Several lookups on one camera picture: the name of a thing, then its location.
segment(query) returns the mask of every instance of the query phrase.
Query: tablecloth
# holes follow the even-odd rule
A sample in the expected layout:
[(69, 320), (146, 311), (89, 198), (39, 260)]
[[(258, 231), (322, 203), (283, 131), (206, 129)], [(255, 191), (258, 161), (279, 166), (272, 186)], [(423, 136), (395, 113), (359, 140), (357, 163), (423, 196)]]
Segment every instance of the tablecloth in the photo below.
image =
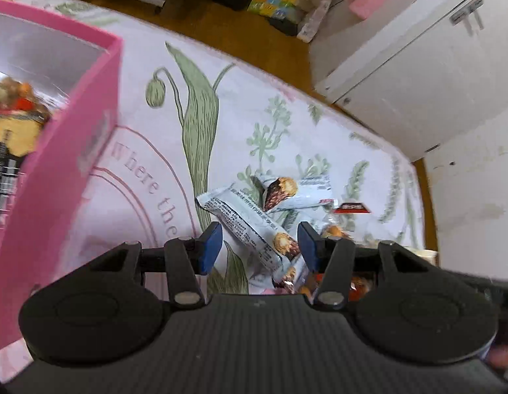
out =
[[(235, 182), (258, 200), (252, 177), (259, 174), (329, 173), (338, 200), (363, 202), (375, 216), (369, 238), (387, 236), (423, 249), (423, 206), (412, 165), (341, 112), (231, 56), (130, 16), (74, 0), (14, 1), (124, 39), (118, 126), (90, 174), (56, 277), (123, 241), (159, 247), (170, 238), (199, 235), (215, 218), (195, 197)], [(345, 218), (345, 228), (354, 229), (359, 218)], [(270, 287), (270, 275), (247, 249), (227, 231), (224, 240), (209, 291)], [(147, 287), (167, 294), (160, 275), (148, 277)], [(0, 379), (29, 361), (22, 340), (0, 351)]]

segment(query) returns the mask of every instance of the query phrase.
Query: wooden floor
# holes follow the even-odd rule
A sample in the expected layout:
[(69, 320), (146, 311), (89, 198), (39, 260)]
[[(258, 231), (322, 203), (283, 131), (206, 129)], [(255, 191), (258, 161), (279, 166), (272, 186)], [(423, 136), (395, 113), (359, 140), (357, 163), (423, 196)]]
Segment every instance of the wooden floor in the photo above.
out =
[[(153, 6), (135, 0), (82, 1), (189, 36), (269, 72), (323, 101), (312, 88), (308, 44), (284, 35), (262, 16), (234, 11), (207, 0), (168, 0), (159, 15), (154, 14)], [(428, 249), (437, 250), (436, 227), (423, 160), (417, 161), (415, 168), (425, 208), (425, 244)]]

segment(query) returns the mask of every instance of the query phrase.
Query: cabinet door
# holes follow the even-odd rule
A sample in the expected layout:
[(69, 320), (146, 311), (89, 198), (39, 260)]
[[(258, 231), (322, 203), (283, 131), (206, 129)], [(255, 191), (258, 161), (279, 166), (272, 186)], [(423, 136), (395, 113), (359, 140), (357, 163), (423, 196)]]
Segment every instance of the cabinet door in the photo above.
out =
[(508, 107), (508, 0), (467, 0), (336, 103), (415, 160)]

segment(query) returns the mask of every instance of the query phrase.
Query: white snack wrapper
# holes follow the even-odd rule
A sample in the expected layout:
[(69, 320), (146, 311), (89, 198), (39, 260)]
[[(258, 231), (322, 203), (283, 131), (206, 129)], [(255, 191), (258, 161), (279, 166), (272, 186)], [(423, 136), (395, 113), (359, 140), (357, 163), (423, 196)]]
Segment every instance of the white snack wrapper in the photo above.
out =
[(318, 234), (321, 234), (330, 224), (328, 221), (313, 218), (304, 211), (291, 210), (281, 226), (292, 238), (298, 240), (298, 225), (300, 222), (308, 222)]
[(331, 204), (334, 197), (328, 175), (295, 180), (285, 176), (258, 176), (264, 188), (263, 210), (313, 208)]
[(299, 254), (296, 240), (234, 185), (203, 193), (197, 201), (257, 254), (274, 281), (281, 281), (291, 261)]

